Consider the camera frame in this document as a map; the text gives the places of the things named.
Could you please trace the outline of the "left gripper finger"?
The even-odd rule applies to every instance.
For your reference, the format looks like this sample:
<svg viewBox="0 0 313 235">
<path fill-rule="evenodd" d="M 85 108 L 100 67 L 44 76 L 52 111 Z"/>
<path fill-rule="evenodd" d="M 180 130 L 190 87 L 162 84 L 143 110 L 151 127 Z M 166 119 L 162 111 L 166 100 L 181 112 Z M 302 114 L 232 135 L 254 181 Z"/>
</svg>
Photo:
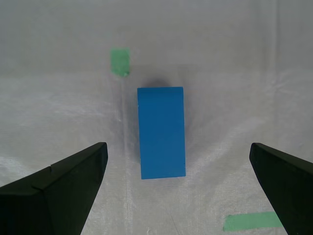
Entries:
<svg viewBox="0 0 313 235">
<path fill-rule="evenodd" d="M 79 235 L 105 174 L 108 150 L 96 143 L 0 188 L 2 235 Z"/>
<path fill-rule="evenodd" d="M 262 143 L 251 145 L 255 175 L 286 232 L 313 233 L 313 164 Z"/>
</svg>

